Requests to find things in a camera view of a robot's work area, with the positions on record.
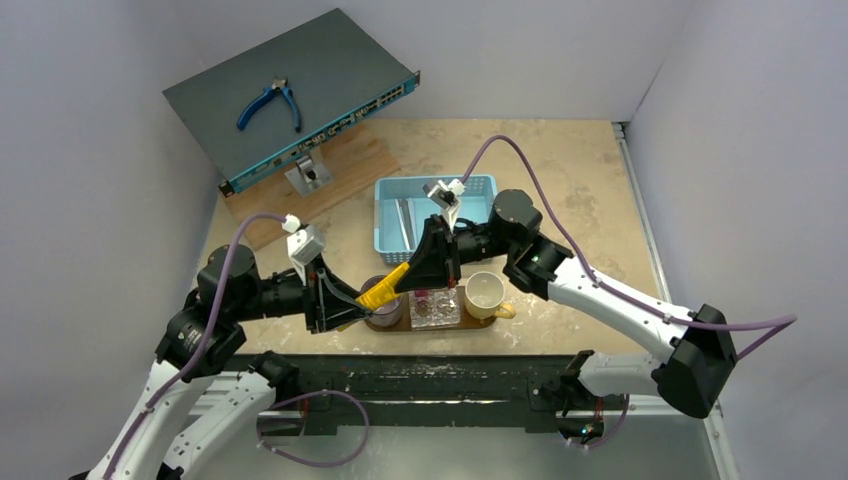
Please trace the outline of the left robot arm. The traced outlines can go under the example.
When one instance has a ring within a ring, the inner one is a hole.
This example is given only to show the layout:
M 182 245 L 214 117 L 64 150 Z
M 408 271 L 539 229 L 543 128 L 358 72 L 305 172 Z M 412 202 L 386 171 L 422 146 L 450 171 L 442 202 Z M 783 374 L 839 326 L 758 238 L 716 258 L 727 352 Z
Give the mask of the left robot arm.
M 201 396 L 247 340 L 247 321 L 302 314 L 316 333 L 365 319 L 372 308 L 333 275 L 321 256 L 261 277 L 252 249 L 224 245 L 198 272 L 197 286 L 167 323 L 141 397 L 106 454 L 81 479 L 187 479 L 235 431 L 269 408 L 304 408 L 300 370 L 282 355 L 254 357 L 235 385 L 191 424 Z

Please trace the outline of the yellow toothpaste tube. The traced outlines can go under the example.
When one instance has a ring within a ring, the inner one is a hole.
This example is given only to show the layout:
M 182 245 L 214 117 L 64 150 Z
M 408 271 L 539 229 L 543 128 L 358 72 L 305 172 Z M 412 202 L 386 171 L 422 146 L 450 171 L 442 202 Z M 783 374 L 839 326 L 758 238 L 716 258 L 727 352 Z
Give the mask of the yellow toothpaste tube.
M 399 299 L 401 293 L 396 291 L 398 282 L 409 270 L 408 262 L 401 263 L 392 272 L 378 281 L 374 286 L 368 288 L 356 299 L 363 307 L 376 311 L 379 308 Z

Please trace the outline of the yellow mug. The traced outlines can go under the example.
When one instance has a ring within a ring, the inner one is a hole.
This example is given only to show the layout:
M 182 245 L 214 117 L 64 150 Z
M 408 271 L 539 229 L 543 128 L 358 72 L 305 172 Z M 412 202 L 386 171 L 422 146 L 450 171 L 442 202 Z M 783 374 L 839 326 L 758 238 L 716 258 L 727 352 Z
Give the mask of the yellow mug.
M 505 301 L 505 294 L 505 284 L 498 275 L 488 271 L 477 272 L 465 284 L 464 306 L 476 319 L 514 319 L 517 312 Z

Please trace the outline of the light blue plastic basket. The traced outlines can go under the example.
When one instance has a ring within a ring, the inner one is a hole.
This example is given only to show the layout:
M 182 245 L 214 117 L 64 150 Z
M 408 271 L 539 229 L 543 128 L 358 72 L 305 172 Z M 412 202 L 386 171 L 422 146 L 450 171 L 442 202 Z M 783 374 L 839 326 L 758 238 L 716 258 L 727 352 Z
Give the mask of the light blue plastic basket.
M 439 206 L 425 196 L 422 187 L 436 176 L 385 177 L 375 184 L 374 247 L 385 264 L 396 266 L 409 260 L 414 251 L 404 246 L 396 210 L 396 199 L 409 199 L 413 205 L 417 240 L 421 240 L 424 221 L 440 213 Z M 459 216 L 475 223 L 488 220 L 497 194 L 495 177 L 474 174 L 465 183 Z

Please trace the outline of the dark wooden oval tray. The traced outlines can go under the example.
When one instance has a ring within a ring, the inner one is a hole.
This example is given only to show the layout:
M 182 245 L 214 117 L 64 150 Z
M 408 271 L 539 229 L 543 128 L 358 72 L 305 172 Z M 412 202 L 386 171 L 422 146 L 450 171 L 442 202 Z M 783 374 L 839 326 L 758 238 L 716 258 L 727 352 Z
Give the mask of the dark wooden oval tray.
M 409 311 L 409 296 L 411 293 L 406 293 L 402 296 L 403 305 L 402 305 L 402 317 L 400 320 L 393 326 L 388 328 L 380 328 L 368 323 L 367 319 L 365 320 L 365 324 L 373 331 L 382 332 L 382 333 L 410 333 L 410 332 L 425 332 L 425 331 L 457 331 L 457 330 L 478 330 L 484 329 L 491 326 L 497 318 L 490 317 L 485 320 L 480 320 L 473 318 L 465 309 L 464 306 L 464 288 L 457 287 L 459 301 L 461 305 L 461 320 L 458 326 L 447 329 L 436 329 L 436 330 L 412 330 L 410 324 L 410 311 Z

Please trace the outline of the purple translucent cup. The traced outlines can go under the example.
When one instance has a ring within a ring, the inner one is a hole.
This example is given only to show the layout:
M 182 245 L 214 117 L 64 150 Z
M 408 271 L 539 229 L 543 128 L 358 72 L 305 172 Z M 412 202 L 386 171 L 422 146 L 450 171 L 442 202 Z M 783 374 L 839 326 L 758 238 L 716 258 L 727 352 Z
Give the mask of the purple translucent cup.
M 362 287 L 361 292 L 365 293 L 370 288 L 375 286 L 378 282 L 380 282 L 384 278 L 384 275 L 377 275 L 366 280 Z M 388 328 L 395 325 L 400 318 L 402 317 L 402 305 L 403 298 L 397 297 L 390 301 L 389 303 L 381 306 L 376 309 L 374 313 L 367 319 L 368 323 L 380 328 Z

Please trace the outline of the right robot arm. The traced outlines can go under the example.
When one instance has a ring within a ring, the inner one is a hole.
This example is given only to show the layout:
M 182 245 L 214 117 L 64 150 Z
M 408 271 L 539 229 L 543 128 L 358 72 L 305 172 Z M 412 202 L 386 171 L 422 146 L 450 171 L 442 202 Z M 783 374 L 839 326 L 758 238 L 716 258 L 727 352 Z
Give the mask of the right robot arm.
M 515 189 L 495 196 L 482 224 L 449 230 L 433 215 L 394 289 L 447 288 L 460 279 L 462 265 L 503 256 L 503 273 L 517 290 L 581 311 L 646 351 L 579 353 L 561 381 L 569 404 L 654 395 L 685 415 L 707 417 L 738 361 L 723 313 L 707 304 L 693 312 L 584 267 L 574 252 L 540 232 L 542 219 L 531 198 Z

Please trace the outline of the clear glass toothbrush holder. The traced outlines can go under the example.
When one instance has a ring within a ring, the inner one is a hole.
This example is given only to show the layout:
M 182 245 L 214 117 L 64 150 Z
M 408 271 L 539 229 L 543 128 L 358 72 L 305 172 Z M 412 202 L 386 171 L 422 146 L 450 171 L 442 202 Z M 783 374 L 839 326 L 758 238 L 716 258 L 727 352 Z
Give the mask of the clear glass toothbrush holder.
M 461 320 L 461 305 L 456 288 L 429 290 L 427 298 L 409 296 L 410 324 L 412 330 L 453 328 Z

